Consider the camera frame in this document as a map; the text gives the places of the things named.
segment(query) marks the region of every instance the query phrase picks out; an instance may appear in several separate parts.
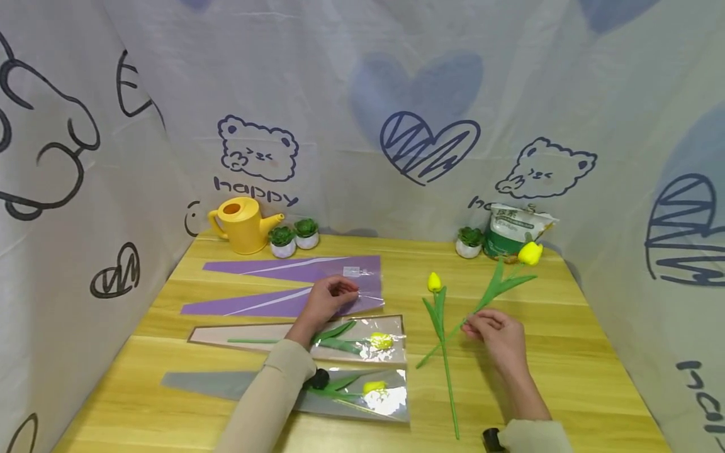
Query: purple wrapping paper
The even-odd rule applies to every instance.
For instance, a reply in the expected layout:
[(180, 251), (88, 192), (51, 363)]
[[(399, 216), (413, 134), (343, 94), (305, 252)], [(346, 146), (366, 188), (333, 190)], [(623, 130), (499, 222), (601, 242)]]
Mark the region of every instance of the purple wrapping paper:
[[(312, 283), (342, 274), (360, 287), (357, 301), (342, 307), (338, 315), (350, 315), (382, 307), (380, 257), (320, 257), (265, 261), (208, 262), (205, 270), (256, 275), (280, 280)], [(296, 288), (254, 296), (232, 297), (184, 305), (182, 315), (297, 317), (305, 306), (310, 288)]]

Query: yellow watering can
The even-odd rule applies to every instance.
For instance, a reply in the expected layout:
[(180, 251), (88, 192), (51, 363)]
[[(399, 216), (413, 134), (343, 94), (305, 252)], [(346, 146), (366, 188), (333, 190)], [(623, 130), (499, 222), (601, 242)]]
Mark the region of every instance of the yellow watering can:
[[(242, 255), (264, 249), (267, 245), (267, 234), (284, 220), (282, 214), (262, 219), (260, 204), (246, 196), (225, 201), (207, 217), (214, 232), (220, 238), (228, 239), (231, 249)], [(221, 221), (221, 226), (217, 223), (217, 218)]]

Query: watering can handle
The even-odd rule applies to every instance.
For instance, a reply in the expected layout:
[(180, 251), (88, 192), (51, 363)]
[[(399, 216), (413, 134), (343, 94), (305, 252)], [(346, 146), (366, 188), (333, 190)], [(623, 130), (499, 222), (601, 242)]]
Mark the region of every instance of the watering can handle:
[(209, 212), (209, 214), (207, 214), (207, 218), (209, 219), (209, 224), (212, 226), (212, 229), (220, 238), (229, 239), (229, 236), (227, 236), (227, 233), (224, 233), (224, 230), (222, 230), (222, 228), (217, 223), (217, 210), (216, 209)]

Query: forearm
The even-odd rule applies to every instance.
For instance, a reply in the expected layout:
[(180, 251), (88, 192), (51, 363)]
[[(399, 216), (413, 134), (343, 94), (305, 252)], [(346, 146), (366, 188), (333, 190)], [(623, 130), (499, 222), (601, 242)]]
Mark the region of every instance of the forearm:
[(573, 453), (563, 426), (552, 421), (528, 370), (503, 374), (514, 420), (501, 432), (501, 445), (511, 453)]
[(517, 420), (551, 420), (551, 414), (534, 379), (528, 372), (502, 373)]
[(266, 453), (272, 450), (302, 384), (315, 373), (309, 352), (295, 341), (275, 345), (239, 400), (216, 453)]

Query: green and white bag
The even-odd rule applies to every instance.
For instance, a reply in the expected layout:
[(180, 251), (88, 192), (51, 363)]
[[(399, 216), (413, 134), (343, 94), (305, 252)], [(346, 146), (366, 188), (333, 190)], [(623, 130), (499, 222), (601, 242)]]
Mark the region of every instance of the green and white bag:
[(491, 220), (484, 241), (486, 256), (504, 262), (516, 262), (518, 251), (527, 242), (526, 234), (537, 240), (558, 219), (533, 209), (519, 209), (505, 204), (491, 206)]

